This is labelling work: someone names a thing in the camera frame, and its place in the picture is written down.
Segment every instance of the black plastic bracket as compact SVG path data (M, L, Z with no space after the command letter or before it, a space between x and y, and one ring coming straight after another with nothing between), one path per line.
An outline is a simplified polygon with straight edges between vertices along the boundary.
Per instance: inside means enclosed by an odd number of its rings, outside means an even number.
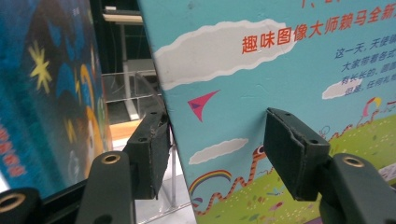
M287 111L268 108L264 151L294 200L315 201L315 176L329 159L330 145Z
M264 150L295 200L321 193L325 224L396 224L396 194L374 166L345 153L331 158L329 148L291 113L267 109Z

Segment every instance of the cloud illustration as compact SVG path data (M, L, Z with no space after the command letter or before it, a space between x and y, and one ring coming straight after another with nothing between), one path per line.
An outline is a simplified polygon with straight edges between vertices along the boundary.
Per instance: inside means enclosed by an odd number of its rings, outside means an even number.
M202 162L213 160L219 156L223 156L226 154L233 153L242 147L248 142L246 138L235 138L231 141L224 141L220 144L206 147L201 151L196 152L193 156L190 157L189 164L199 164Z
M171 45L154 52L162 87L170 90L178 85L229 76L241 69L253 69L270 62L291 51L296 43L292 38L289 43L277 44L278 31L283 28L286 28L285 23L273 20L223 21L181 35ZM270 32L274 33L275 44L271 48L261 48L262 34ZM257 36L257 50L243 53L243 40L252 35Z
M345 96L347 89L355 88L356 86L359 86L362 81L363 79L356 79L356 80L348 81L348 83L346 84L343 84L342 81L332 84L330 87L326 89L326 91L322 93L322 99L330 100L335 97Z

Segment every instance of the rainbow illustration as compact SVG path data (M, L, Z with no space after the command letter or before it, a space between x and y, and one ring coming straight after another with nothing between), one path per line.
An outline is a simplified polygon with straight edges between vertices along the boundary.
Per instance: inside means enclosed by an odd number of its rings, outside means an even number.
M199 176L198 178L196 178L194 180L194 182L192 182L192 184L189 187L189 192L190 195L192 196L192 194L194 193L195 189L202 184L203 182L205 182L207 179L210 178L214 178L214 177L224 177L226 179L228 179L228 181L231 181L231 174L230 172L226 171L226 170L215 170L215 171L211 171L209 173L206 173L204 175Z

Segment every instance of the colorful poster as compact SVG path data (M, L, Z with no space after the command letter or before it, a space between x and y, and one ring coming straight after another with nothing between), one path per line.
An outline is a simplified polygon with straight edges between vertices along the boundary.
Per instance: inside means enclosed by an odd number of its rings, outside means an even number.
M111 149L89 1L4 1L0 33L0 170L47 197Z
M198 223L319 217L318 203L291 198L263 153L267 107L303 120L332 155L359 155L396 183L395 1L140 7Z

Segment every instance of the star illustration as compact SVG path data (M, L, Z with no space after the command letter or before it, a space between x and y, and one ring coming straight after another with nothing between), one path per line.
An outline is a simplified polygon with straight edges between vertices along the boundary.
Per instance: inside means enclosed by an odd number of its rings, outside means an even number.
M35 69L30 74L30 77L37 77L37 90L40 90L40 88L43 87L45 92L48 94L50 93L49 82L52 81L52 77L47 70L47 66L50 62L44 62L45 51L44 49L40 50L37 42L35 41L34 47L29 47L29 53L35 61Z

